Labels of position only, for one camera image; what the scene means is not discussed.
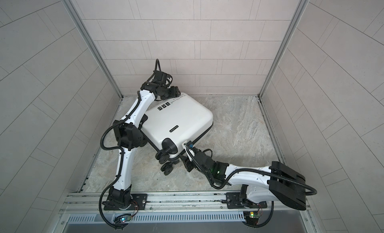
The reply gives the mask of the left aluminium corner post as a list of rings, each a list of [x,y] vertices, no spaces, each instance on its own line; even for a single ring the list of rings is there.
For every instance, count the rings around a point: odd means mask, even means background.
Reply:
[[[117,93],[118,97],[120,99],[123,99],[123,95],[116,83],[116,81],[113,79],[110,70],[108,69],[106,63],[104,62],[102,55],[100,51],[98,50],[95,42],[91,38],[89,32],[86,29],[85,24],[83,23],[82,19],[80,18],[80,15],[76,11],[74,4],[71,0],[61,0],[63,3],[65,9],[67,10],[69,16],[71,17],[72,21],[74,22],[75,26],[77,27],[81,37],[84,39],[85,43],[87,44],[91,54],[93,55],[94,59],[98,63],[99,67],[107,77],[108,81],[111,83],[113,89]]]

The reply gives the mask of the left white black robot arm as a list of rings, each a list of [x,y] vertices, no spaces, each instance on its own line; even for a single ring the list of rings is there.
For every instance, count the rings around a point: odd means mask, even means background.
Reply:
[[[171,86],[173,78],[161,70],[159,59],[155,62],[155,69],[149,79],[143,83],[137,92],[135,104],[121,120],[116,120],[102,135],[100,146],[103,150],[119,150],[120,159],[115,180],[101,193],[98,207],[103,221],[113,229],[124,229],[128,222],[122,219],[130,214],[118,216],[114,222],[107,220],[103,213],[103,206],[113,209],[128,209],[131,205],[135,211],[139,210],[131,196],[131,173],[136,154],[136,148],[143,147],[148,142],[140,131],[142,118],[148,107],[155,101],[162,101],[180,96],[178,87]]]

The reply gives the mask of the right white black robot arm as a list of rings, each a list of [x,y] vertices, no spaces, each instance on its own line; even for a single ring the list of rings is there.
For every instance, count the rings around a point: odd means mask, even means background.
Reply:
[[[304,211],[306,197],[318,193],[306,184],[303,175],[279,161],[273,161],[271,166],[247,168],[214,161],[191,141],[184,142],[183,148],[187,154],[184,159],[187,171],[197,169],[212,188],[242,187],[238,204],[251,209],[245,215],[244,225],[248,227],[261,228],[267,225],[272,219],[276,201],[291,209]]]

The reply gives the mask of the left small circuit board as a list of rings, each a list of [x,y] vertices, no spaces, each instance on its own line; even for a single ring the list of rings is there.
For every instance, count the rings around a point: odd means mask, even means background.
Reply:
[[[123,225],[128,224],[134,216],[132,214],[122,214],[114,219],[114,224]]]

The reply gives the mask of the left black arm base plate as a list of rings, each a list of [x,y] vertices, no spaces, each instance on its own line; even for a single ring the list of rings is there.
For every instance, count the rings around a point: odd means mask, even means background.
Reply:
[[[147,194],[131,194],[124,196],[122,200],[108,196],[106,201],[102,201],[102,205],[106,211],[144,210],[147,198]]]

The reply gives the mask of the black suitcase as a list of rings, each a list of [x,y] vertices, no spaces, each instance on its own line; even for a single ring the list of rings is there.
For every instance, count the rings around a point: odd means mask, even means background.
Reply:
[[[186,152],[183,142],[197,143],[213,126],[213,113],[195,99],[182,93],[147,110],[141,132],[156,150],[155,158],[168,175]]]

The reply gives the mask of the right aluminium corner post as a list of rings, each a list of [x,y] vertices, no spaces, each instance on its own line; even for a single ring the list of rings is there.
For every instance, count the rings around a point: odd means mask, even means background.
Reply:
[[[259,93],[259,98],[262,99],[263,96],[266,94],[266,91],[267,91],[267,88],[273,78],[273,75],[274,73],[276,72],[277,70],[277,67],[279,65],[279,62],[281,61],[283,55],[284,55],[284,52],[286,50],[286,48],[288,47],[288,44],[295,32],[295,29],[297,28],[298,24],[299,24],[299,21],[305,11],[305,8],[307,6],[307,4],[309,3],[309,0],[299,0],[299,3],[298,3],[298,6],[293,14],[293,17],[292,17],[292,20],[288,26],[288,29],[284,35],[284,38],[282,40],[282,43],[279,47],[279,50],[275,56],[275,59],[273,60],[273,63],[271,65],[271,68],[269,70],[269,73],[266,77],[266,80],[262,86],[262,89]]]

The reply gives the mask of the small circuit board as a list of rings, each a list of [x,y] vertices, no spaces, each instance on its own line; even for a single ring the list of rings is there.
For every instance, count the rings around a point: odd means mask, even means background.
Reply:
[[[259,223],[259,220],[261,218],[261,214],[259,211],[257,212],[243,212],[245,224],[250,226],[257,226]]]
[[[122,214],[114,219],[114,224],[123,225],[128,224],[134,216],[132,214]]]

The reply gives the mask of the aluminium mounting rail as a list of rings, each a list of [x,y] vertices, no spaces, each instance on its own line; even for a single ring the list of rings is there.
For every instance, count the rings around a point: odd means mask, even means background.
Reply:
[[[109,222],[123,214],[130,214],[133,223],[187,223],[187,222],[243,222],[246,215],[261,216],[265,220],[270,202],[248,209],[238,201],[239,191],[205,192],[147,192],[133,195],[136,204],[125,210],[99,207],[98,193],[68,194],[59,214],[69,223],[103,223],[100,213]]]

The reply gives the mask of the aluminium corner post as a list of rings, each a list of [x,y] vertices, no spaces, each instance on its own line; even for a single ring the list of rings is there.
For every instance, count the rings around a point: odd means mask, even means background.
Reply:
[[[284,55],[284,52],[286,50],[286,48],[288,47],[288,44],[295,32],[295,29],[297,28],[298,24],[299,24],[299,21],[305,11],[305,8],[307,6],[307,4],[309,3],[309,0],[299,0],[299,3],[298,3],[298,6],[293,14],[293,17],[292,17],[292,20],[288,26],[288,29],[284,35],[284,38],[282,40],[282,43],[279,47],[279,50],[275,56],[275,59],[273,60],[273,63],[271,65],[271,68],[269,70],[269,73],[266,77],[266,80],[262,86],[262,89],[259,93],[259,98],[262,99],[263,96],[266,94],[266,91],[267,91],[267,88],[273,78],[273,75],[274,73],[276,72],[277,70],[277,67],[279,65],[279,62],[281,61],[283,55]]]
[[[107,77],[108,81],[111,83],[113,89],[117,93],[118,97],[120,99],[123,99],[123,95],[116,83],[116,81],[113,79],[110,70],[108,69],[106,63],[104,62],[102,55],[100,51],[98,50],[95,42],[91,38],[89,32],[86,29],[85,24],[83,23],[82,19],[80,18],[80,15],[76,11],[74,4],[71,0],[61,0],[63,3],[65,9],[67,10],[69,16],[71,17],[72,21],[74,22],[75,26],[77,27],[81,37],[84,39],[85,43],[87,44],[91,54],[93,55],[94,59],[98,63],[99,67]]]

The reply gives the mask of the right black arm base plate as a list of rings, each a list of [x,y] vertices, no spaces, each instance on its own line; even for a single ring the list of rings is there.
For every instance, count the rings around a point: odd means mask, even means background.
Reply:
[[[226,193],[226,198],[221,200],[222,204],[226,204],[228,209],[266,209],[267,202],[253,203],[246,198],[245,194],[240,192]]]

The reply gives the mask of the right small circuit board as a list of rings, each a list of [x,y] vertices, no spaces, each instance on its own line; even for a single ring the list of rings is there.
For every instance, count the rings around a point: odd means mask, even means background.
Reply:
[[[259,223],[259,220],[261,218],[261,214],[259,211],[257,212],[243,212],[245,224],[250,226],[257,226]]]

